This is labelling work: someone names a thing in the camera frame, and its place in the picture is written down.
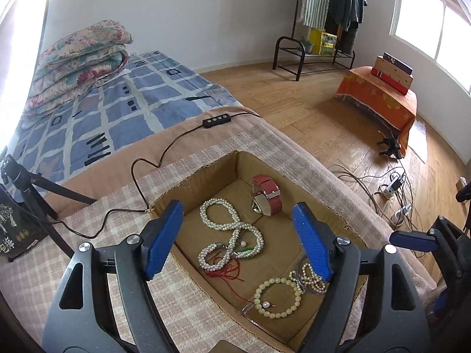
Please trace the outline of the red leather strap watch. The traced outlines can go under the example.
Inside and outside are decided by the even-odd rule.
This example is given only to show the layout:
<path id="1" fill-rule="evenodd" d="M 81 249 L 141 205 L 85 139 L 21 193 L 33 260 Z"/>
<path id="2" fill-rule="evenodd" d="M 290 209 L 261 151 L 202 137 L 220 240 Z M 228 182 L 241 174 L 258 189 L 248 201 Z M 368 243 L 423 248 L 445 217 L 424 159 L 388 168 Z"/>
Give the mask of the red leather strap watch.
<path id="1" fill-rule="evenodd" d="M 258 174 L 251 182 L 251 208 L 264 216 L 276 216 L 283 211 L 280 189 L 268 175 Z"/>

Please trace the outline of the pink plaid blanket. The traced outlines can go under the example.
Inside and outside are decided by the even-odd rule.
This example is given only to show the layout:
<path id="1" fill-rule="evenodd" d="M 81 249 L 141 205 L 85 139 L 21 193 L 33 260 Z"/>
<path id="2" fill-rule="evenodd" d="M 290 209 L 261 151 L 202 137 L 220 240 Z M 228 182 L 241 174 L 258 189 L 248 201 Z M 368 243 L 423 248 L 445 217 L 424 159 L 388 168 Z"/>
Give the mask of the pink plaid blanket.
<path id="1" fill-rule="evenodd" d="M 434 283 L 391 228 L 261 119 L 192 133 L 95 241 L 1 264 L 3 352 L 426 352 Z"/>

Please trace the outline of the open cardboard box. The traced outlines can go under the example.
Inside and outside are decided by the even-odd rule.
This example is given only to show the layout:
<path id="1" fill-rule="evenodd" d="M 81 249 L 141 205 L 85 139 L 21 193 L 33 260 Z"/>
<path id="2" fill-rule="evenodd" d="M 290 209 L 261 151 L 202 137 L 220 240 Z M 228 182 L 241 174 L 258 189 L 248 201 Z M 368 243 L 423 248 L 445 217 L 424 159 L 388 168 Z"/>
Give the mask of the open cardboard box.
<path id="1" fill-rule="evenodd" d="M 280 189 L 283 211 L 276 216 L 251 208 L 251 182 L 258 174 Z M 173 199 L 184 206 L 175 241 L 178 262 L 237 322 L 284 350 L 299 348 L 323 301 L 323 295 L 301 294 L 295 286 L 296 272 L 311 274 L 292 223 L 295 204 L 305 202 L 334 234 L 365 245 L 332 209 L 245 151 L 204 163 L 153 202 L 153 216 Z"/>

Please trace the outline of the black tripod stand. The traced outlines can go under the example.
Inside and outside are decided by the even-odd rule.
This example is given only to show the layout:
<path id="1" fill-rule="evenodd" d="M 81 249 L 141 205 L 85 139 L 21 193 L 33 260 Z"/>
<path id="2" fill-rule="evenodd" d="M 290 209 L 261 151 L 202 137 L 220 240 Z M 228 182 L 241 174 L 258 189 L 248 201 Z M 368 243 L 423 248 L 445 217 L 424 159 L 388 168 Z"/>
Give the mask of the black tripod stand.
<path id="1" fill-rule="evenodd" d="M 73 250 L 69 244 L 54 228 L 52 220 L 58 220 L 58 214 L 37 192 L 35 186 L 38 186 L 50 193 L 57 194 L 66 199 L 72 199 L 86 205 L 92 205 L 96 199 L 72 191 L 66 187 L 58 185 L 39 174 L 31 173 L 18 163 L 14 157 L 7 153 L 7 147 L 1 152 L 1 179 L 7 184 L 12 182 L 13 186 L 20 192 L 23 202 L 26 205 L 19 207 L 34 220 L 34 222 L 49 236 L 66 256 L 72 257 Z"/>

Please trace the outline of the orange cloth covered table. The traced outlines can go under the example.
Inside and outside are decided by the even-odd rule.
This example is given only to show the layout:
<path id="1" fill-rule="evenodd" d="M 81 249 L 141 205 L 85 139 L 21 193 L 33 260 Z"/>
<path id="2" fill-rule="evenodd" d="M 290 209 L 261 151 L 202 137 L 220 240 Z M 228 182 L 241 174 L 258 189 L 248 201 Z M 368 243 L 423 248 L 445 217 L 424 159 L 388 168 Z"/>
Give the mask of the orange cloth covered table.
<path id="1" fill-rule="evenodd" d="M 405 157 L 409 130 L 417 116 L 417 96 L 412 90 L 406 95 L 402 94 L 386 81 L 373 75 L 373 69 L 372 66 L 351 69 L 342 79 L 336 95 L 353 98 L 385 120 L 396 131 L 401 155 Z"/>

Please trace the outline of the blue patterned bed sheet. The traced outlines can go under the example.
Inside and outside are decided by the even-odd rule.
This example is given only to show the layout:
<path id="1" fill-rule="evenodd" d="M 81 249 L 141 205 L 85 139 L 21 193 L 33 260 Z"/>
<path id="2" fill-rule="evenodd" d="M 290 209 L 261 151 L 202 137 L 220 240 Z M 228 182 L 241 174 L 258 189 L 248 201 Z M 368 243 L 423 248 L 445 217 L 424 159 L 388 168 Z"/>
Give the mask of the blue patterned bed sheet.
<path id="1" fill-rule="evenodd" d="M 62 184 L 186 119 L 239 105 L 225 87 L 159 51 L 133 56 L 128 70 L 29 128 L 19 128 L 10 155 L 27 171 Z"/>

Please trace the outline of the black printed gift bag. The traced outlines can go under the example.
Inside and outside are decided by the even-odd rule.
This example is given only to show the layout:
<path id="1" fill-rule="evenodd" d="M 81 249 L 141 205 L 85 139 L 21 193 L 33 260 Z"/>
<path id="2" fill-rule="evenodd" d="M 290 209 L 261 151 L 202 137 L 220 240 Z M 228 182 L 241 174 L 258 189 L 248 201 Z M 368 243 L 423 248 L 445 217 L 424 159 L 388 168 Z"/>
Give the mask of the black printed gift bag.
<path id="1" fill-rule="evenodd" d="M 3 184 L 0 211 L 1 256 L 8 262 L 13 262 L 46 238 L 46 233 L 25 203 L 16 202 Z"/>

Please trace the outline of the red brown gift box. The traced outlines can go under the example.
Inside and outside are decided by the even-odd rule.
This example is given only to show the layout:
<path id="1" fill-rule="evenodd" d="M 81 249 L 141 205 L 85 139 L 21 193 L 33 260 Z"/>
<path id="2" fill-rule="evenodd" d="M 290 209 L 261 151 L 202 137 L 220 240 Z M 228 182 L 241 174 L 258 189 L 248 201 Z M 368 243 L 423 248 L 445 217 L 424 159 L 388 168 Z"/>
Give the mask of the red brown gift box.
<path id="1" fill-rule="evenodd" d="M 408 93 L 414 80 L 408 65 L 387 54 L 377 56 L 371 73 L 403 95 Z"/>

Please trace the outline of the black clothes rack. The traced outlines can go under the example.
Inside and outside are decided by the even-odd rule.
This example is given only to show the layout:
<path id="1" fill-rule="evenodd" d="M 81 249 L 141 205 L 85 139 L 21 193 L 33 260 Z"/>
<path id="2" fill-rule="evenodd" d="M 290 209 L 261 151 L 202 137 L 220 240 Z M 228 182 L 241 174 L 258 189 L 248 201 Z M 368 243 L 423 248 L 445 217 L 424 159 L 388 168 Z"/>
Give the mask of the black clothes rack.
<path id="1" fill-rule="evenodd" d="M 294 76 L 329 73 L 354 66 L 354 45 L 367 0 L 296 0 L 289 36 L 276 41 L 273 70 Z"/>

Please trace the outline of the folded floral quilt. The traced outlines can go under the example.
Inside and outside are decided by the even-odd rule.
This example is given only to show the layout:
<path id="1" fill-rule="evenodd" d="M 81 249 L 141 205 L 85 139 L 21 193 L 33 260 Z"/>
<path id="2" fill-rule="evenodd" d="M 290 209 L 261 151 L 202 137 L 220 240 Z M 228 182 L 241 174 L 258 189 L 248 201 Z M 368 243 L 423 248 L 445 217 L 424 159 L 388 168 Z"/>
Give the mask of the folded floral quilt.
<path id="1" fill-rule="evenodd" d="M 129 63 L 129 31 L 102 20 L 80 29 L 42 52 L 22 119 L 40 118 L 118 75 Z"/>

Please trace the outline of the yellow crate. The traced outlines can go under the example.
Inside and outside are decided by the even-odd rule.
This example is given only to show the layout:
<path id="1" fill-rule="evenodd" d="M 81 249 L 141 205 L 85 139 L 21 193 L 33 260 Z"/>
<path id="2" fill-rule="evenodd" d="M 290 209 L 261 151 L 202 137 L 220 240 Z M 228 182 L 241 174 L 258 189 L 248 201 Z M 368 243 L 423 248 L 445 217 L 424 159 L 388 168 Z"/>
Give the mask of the yellow crate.
<path id="1" fill-rule="evenodd" d="M 336 49 L 337 36 L 322 29 L 310 28 L 309 42 L 312 43 L 312 54 L 332 56 Z"/>

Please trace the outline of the window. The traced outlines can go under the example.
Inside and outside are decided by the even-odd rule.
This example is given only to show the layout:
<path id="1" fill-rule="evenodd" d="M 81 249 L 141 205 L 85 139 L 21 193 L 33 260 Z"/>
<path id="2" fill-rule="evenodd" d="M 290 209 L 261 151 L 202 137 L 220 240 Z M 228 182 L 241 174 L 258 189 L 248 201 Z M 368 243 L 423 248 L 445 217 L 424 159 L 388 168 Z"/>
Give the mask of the window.
<path id="1" fill-rule="evenodd" d="M 391 33 L 470 91 L 470 24 L 445 0 L 396 0 Z"/>

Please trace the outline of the dark hanging clothes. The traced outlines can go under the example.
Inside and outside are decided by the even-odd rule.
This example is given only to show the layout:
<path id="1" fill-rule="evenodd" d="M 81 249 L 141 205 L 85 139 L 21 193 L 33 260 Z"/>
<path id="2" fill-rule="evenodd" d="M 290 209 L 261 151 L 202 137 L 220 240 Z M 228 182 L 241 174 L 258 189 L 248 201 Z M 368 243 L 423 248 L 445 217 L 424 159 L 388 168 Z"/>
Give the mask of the dark hanging clothes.
<path id="1" fill-rule="evenodd" d="M 337 36 L 337 49 L 347 55 L 354 52 L 363 21 L 365 0 L 330 0 L 325 32 Z"/>

